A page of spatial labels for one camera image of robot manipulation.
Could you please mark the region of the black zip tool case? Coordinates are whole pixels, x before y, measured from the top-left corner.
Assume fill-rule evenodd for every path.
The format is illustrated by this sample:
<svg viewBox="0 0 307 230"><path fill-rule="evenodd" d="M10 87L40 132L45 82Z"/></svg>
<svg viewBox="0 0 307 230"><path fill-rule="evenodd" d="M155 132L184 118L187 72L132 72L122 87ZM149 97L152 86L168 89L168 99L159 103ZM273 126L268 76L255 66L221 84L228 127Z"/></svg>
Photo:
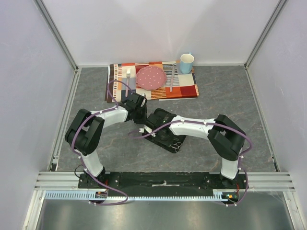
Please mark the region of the black zip tool case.
<svg viewBox="0 0 307 230"><path fill-rule="evenodd" d="M153 114L156 113L170 113L164 109L157 108ZM183 144L184 140L186 139L185 135L175 135L169 129L170 125L158 130L156 132L156 136L152 137L145 137L148 141L158 145L159 147L164 148L165 150L174 153L173 149L170 147L172 143L181 142Z"/></svg>

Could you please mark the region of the silver straight scissors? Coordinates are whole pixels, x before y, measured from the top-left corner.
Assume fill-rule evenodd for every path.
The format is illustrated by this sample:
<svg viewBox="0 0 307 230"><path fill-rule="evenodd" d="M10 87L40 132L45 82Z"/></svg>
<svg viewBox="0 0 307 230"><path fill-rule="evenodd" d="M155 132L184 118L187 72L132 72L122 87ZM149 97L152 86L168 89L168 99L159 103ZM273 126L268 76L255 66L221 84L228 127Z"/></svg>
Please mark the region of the silver straight scissors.
<svg viewBox="0 0 307 230"><path fill-rule="evenodd" d="M182 146L181 142L172 143L170 147L173 149L174 153L178 153L180 151L180 148Z"/></svg>

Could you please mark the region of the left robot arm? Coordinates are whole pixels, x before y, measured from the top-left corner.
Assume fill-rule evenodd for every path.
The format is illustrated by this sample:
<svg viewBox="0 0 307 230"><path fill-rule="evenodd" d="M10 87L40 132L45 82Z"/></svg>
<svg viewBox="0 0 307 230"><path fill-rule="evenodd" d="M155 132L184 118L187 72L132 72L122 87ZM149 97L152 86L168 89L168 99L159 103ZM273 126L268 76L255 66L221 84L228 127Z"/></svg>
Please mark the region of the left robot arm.
<svg viewBox="0 0 307 230"><path fill-rule="evenodd" d="M78 111L65 134L65 141L82 160L84 170L91 174L88 182L94 188L101 188L105 184L105 168L96 151L103 129L131 120L136 124L144 124L147 119L146 104L144 93L133 92L112 108L93 112L86 109Z"/></svg>

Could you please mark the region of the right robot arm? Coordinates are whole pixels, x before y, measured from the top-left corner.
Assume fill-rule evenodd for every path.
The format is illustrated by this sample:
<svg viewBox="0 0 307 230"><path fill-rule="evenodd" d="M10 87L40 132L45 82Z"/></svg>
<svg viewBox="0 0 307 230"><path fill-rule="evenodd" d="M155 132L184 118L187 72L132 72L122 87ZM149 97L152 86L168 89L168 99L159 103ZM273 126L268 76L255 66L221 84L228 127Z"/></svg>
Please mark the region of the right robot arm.
<svg viewBox="0 0 307 230"><path fill-rule="evenodd" d="M187 136L209 141L222 158L221 186L229 189L237 183L239 155L246 134L227 116L193 119L170 113L151 114L141 133L144 138L171 153L180 151Z"/></svg>

